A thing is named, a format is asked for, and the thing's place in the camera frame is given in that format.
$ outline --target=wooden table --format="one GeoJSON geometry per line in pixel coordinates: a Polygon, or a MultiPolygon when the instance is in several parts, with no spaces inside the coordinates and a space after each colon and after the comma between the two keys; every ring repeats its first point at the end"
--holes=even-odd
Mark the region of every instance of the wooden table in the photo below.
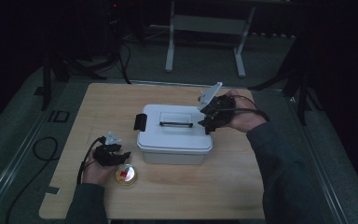
{"type": "MultiPolygon", "coordinates": [[[[112,174],[104,200],[109,218],[264,218],[262,179],[244,133],[229,128],[211,133],[213,149],[202,165],[145,163],[137,147],[133,124],[145,105],[198,105],[197,98],[206,88],[90,84],[50,182],[60,193],[46,194],[39,215],[65,218],[87,150],[97,137],[113,131],[122,139],[122,150],[131,152],[128,163],[138,178],[122,187],[112,174]]],[[[240,94],[252,98],[249,91],[240,94]]]]}

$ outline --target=small round dish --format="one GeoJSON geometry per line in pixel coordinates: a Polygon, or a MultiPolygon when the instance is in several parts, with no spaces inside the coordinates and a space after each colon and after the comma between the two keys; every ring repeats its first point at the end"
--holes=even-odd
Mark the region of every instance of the small round dish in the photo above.
{"type": "Polygon", "coordinates": [[[121,164],[116,171],[116,180],[122,186],[130,186],[136,180],[136,171],[130,164],[121,164]]]}

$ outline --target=wire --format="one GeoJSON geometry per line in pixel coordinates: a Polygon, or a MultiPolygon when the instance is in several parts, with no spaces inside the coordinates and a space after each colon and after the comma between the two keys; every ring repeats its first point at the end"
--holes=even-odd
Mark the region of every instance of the wire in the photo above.
{"type": "Polygon", "coordinates": [[[11,214],[11,211],[13,210],[13,207],[14,205],[16,204],[17,200],[20,198],[20,196],[23,194],[23,192],[31,185],[31,183],[43,172],[43,170],[50,164],[51,161],[56,161],[58,160],[60,157],[57,157],[57,158],[53,158],[56,154],[58,150],[58,142],[55,138],[53,137],[44,137],[42,139],[39,139],[38,141],[36,141],[33,145],[33,153],[34,155],[41,161],[45,161],[45,165],[43,165],[43,167],[36,173],[36,175],[34,175],[34,177],[24,186],[24,188],[22,188],[22,190],[20,191],[19,194],[17,194],[16,198],[14,199],[14,201],[11,203],[9,209],[7,210],[7,215],[6,215],[6,224],[9,223],[9,219],[10,219],[10,214],[11,214]],[[44,140],[52,140],[55,144],[55,147],[54,147],[54,151],[53,153],[51,153],[50,157],[45,159],[45,158],[42,158],[40,157],[39,155],[37,155],[36,153],[36,146],[44,141],[44,140]]]}
{"type": "Polygon", "coordinates": [[[128,58],[127,58],[127,61],[126,61],[125,63],[123,63],[123,60],[122,60],[122,58],[121,58],[121,55],[118,54],[118,59],[120,60],[121,70],[120,70],[119,67],[117,67],[117,69],[118,69],[118,71],[121,72],[121,74],[123,75],[124,80],[126,80],[127,84],[131,84],[131,82],[130,82],[128,76],[127,76],[127,67],[128,67],[128,65],[129,65],[129,61],[130,61],[131,49],[130,49],[130,47],[128,47],[128,46],[127,46],[126,44],[124,44],[124,43],[122,43],[122,45],[123,45],[124,47],[126,47],[127,50],[129,51],[129,56],[128,56],[128,58]]]}
{"type": "Polygon", "coordinates": [[[94,145],[95,145],[97,142],[102,141],[102,139],[103,139],[102,137],[99,137],[99,138],[95,139],[95,140],[92,142],[91,146],[89,146],[89,150],[87,151],[86,156],[84,157],[84,160],[80,163],[79,171],[78,171],[78,173],[77,173],[77,180],[76,180],[76,184],[77,184],[77,185],[79,185],[79,184],[81,183],[81,176],[82,176],[82,174],[83,174],[84,169],[86,169],[86,167],[88,167],[88,166],[91,164],[91,163],[90,163],[90,164],[86,165],[86,160],[87,160],[87,158],[89,157],[89,154],[90,154],[92,148],[94,147],[94,145]]]}
{"type": "Polygon", "coordinates": [[[242,95],[232,95],[232,98],[242,98],[242,99],[246,99],[249,102],[251,102],[254,106],[255,109],[251,109],[251,108],[228,108],[228,109],[217,109],[217,112],[223,112],[223,111],[242,111],[242,112],[251,112],[251,113],[255,113],[261,117],[263,117],[263,119],[265,119],[266,121],[269,121],[269,116],[264,113],[263,111],[259,110],[257,108],[257,106],[255,105],[255,102],[253,102],[251,99],[249,99],[246,96],[242,96],[242,95]]]}

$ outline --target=human hand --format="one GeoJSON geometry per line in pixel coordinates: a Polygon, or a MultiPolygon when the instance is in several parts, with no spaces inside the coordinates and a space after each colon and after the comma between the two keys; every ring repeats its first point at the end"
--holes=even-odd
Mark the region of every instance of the human hand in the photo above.
{"type": "Polygon", "coordinates": [[[96,184],[102,186],[111,173],[116,169],[116,166],[101,166],[96,160],[93,159],[95,149],[89,153],[89,158],[86,162],[83,171],[82,183],[96,184]]]}
{"type": "MultiPolygon", "coordinates": [[[[227,96],[232,96],[235,99],[236,108],[249,108],[256,110],[255,104],[249,99],[240,97],[236,90],[230,90],[226,93],[227,96]]],[[[236,129],[243,133],[248,133],[258,125],[265,123],[266,120],[252,112],[236,111],[233,119],[226,127],[236,129]]]]}

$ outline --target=black latch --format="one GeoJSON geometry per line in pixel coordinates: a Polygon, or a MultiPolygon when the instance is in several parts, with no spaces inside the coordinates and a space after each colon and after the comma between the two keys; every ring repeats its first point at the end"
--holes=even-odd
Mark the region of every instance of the black latch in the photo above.
{"type": "Polygon", "coordinates": [[[133,125],[133,130],[139,130],[144,132],[146,130],[147,115],[138,114],[135,118],[135,124],[133,125]]]}

